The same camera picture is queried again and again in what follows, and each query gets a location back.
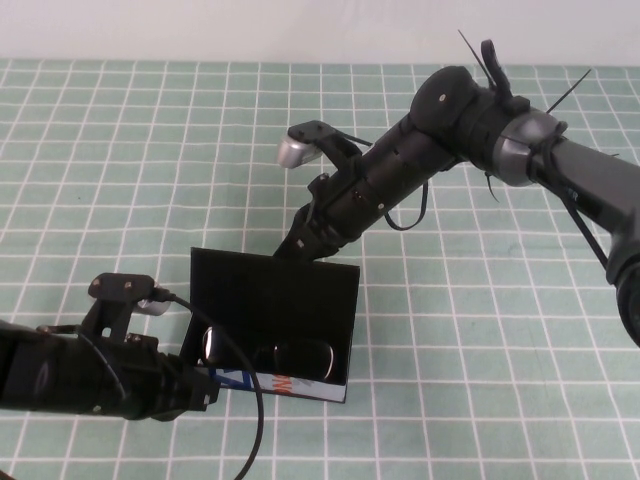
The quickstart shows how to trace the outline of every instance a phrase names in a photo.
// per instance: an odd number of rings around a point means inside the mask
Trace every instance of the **cutting mat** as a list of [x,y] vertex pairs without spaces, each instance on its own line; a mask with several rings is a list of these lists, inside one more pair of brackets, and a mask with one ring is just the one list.
[[[331,171],[276,165],[287,126],[322,119],[375,140],[438,68],[0,60],[0,318],[77,323],[104,271],[188,296],[191,246],[272,253]],[[538,108],[584,72],[507,70]],[[557,116],[572,139],[637,163],[639,92],[639,69],[599,68]],[[464,166],[431,185],[418,227],[380,222],[332,259],[362,266],[347,403],[268,397],[250,478],[639,478],[640,352],[561,203],[495,183],[497,203]],[[419,192],[394,218],[418,212]],[[188,319],[172,307],[131,330],[175,352]],[[168,424],[2,411],[0,469],[230,479],[254,402],[224,392]]]

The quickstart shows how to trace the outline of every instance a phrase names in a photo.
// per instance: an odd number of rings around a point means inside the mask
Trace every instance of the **black box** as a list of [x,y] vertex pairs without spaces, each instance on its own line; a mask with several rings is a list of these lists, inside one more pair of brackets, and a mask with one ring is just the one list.
[[[191,303],[252,360],[264,392],[344,402],[360,268],[192,248]],[[203,356],[208,326],[192,318],[181,357]],[[235,356],[209,337],[212,377],[251,390]]]

